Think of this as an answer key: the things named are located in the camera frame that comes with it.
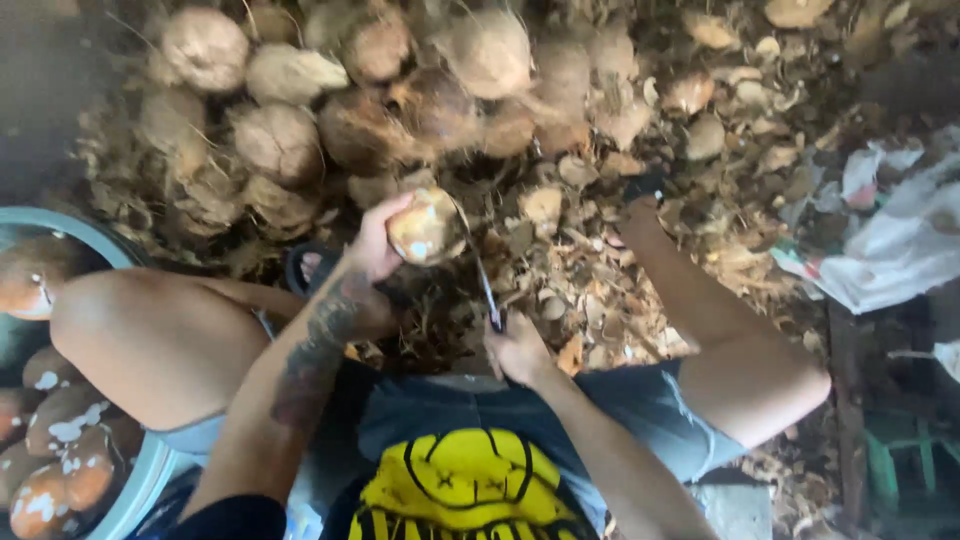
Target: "pile of coconuts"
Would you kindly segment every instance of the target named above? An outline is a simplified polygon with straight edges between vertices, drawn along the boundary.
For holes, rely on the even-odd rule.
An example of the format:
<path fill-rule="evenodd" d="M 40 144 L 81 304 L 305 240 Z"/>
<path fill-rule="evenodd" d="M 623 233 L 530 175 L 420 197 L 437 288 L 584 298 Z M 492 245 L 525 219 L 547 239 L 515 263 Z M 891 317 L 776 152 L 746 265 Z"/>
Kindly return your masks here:
<path fill-rule="evenodd" d="M 180 224 L 209 237 L 250 209 L 292 239 L 333 193 L 368 209 L 435 186 L 450 156 L 550 159 L 588 148 L 591 126 L 627 151 L 652 120 L 625 24 L 531 37 L 509 8 L 419 6 L 174 12 L 147 62 L 138 135 L 166 162 Z"/>

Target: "dark t-shirt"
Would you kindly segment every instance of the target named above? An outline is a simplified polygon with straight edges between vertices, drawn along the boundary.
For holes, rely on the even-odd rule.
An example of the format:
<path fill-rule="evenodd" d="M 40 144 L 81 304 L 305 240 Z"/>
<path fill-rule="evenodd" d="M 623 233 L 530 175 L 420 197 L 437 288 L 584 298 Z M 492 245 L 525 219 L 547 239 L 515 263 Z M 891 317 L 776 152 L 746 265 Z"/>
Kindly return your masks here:
<path fill-rule="evenodd" d="M 246 495 L 219 501 L 171 530 L 171 540 L 280 540 L 282 505 Z M 505 430 L 457 430 L 398 444 L 374 476 L 330 508 L 327 540 L 588 540 L 596 538 L 560 473 L 536 447 Z"/>

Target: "gray shorts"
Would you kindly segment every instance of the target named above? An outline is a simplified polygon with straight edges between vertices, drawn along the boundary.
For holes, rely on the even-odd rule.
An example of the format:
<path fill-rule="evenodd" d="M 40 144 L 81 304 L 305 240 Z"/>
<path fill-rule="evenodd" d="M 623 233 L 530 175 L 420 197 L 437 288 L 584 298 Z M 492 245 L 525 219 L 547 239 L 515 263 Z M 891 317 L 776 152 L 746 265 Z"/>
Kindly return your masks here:
<path fill-rule="evenodd" d="M 743 455 L 747 449 L 693 415 L 676 382 L 681 360 L 582 373 L 577 385 L 601 410 L 644 444 L 680 481 Z M 223 415 L 160 432 L 175 450 L 205 463 Z M 561 469 L 598 530 L 607 507 L 592 485 L 560 420 L 531 390 L 472 393 L 423 378 L 390 379 L 345 360 L 292 498 L 307 499 L 325 516 L 353 480 L 375 469 L 396 443 L 464 428 L 501 428 L 528 438 Z"/>

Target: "tattoo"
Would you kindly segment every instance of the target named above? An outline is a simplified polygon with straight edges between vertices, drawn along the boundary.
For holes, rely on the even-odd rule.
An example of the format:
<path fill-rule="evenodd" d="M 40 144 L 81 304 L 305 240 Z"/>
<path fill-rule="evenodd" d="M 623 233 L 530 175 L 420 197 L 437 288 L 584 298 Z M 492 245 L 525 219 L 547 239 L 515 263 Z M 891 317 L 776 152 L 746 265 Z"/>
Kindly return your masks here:
<path fill-rule="evenodd" d="M 271 416 L 285 426 L 310 431 L 320 420 L 343 362 L 355 316 L 370 294 L 363 272 L 348 271 L 321 289 L 307 320 L 307 337 L 287 356 Z"/>

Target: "tattooed arm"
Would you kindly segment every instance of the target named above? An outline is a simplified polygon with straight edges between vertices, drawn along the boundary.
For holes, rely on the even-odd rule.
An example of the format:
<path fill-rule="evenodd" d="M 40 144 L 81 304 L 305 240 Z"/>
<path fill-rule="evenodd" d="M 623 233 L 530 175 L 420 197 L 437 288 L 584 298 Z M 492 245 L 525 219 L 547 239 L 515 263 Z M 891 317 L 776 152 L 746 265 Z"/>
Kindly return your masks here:
<path fill-rule="evenodd" d="M 227 409 L 182 519 L 234 495 L 266 495 L 286 504 L 306 443 L 333 390 L 344 346 L 360 330 L 357 314 L 389 308 L 372 284 L 400 264 L 385 223 L 409 202 L 404 195 L 367 212 L 336 269 L 253 364 Z"/>

